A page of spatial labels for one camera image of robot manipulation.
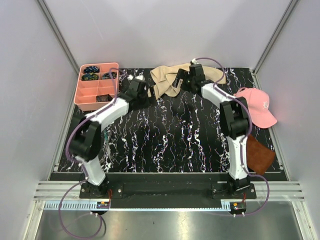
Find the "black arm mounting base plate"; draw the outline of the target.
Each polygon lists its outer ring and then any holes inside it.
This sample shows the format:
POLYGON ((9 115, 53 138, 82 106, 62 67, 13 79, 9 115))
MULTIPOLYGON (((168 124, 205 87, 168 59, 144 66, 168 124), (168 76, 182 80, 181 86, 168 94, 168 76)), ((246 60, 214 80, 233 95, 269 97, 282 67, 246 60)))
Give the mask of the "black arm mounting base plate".
POLYGON ((231 191, 227 173, 108 173, 100 186, 84 183, 81 199, 111 198, 121 210, 200 210, 222 207, 222 200, 256 200, 253 184, 231 191))

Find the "beige cloth napkin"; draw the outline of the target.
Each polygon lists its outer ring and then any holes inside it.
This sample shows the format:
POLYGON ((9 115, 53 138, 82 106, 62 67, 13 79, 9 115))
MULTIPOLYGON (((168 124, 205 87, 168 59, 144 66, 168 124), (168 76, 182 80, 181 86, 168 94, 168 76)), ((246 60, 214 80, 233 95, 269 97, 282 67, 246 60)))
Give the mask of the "beige cloth napkin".
MULTIPOLYGON (((153 87, 155 99, 159 99, 163 95, 176 97, 181 91, 182 81, 180 80, 177 86, 174 86, 174 81, 179 69, 189 71, 190 63, 184 63, 174 66, 158 66, 150 71, 150 75, 155 84, 153 87)), ((217 68, 203 66, 204 75, 207 80, 218 82, 223 76, 223 71, 217 68)))

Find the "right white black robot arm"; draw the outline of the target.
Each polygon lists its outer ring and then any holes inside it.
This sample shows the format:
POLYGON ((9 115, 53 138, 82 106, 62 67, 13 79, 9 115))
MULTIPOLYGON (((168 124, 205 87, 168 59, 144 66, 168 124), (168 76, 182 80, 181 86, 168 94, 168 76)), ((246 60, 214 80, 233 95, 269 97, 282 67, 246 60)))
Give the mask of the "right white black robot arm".
POLYGON ((174 84, 181 89, 210 101, 219 108, 221 132, 227 139, 229 149, 229 170, 227 192, 232 198, 239 198, 250 186, 248 177, 246 146, 252 130, 247 101, 244 97, 234 97, 206 79, 201 64, 191 64, 189 70, 180 68, 174 84))

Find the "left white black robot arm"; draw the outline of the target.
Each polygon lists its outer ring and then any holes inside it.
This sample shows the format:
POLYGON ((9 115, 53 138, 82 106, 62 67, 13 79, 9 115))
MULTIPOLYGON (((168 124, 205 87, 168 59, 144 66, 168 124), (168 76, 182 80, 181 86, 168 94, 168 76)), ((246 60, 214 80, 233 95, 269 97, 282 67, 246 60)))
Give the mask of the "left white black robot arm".
POLYGON ((91 184, 90 192, 97 198, 108 193, 103 181, 99 153, 102 148, 102 132, 115 120, 136 110, 148 108, 156 103, 154 87, 139 78, 133 78, 128 89, 118 93, 113 100, 98 110, 71 121, 73 130, 66 143, 65 155, 78 164, 91 184))

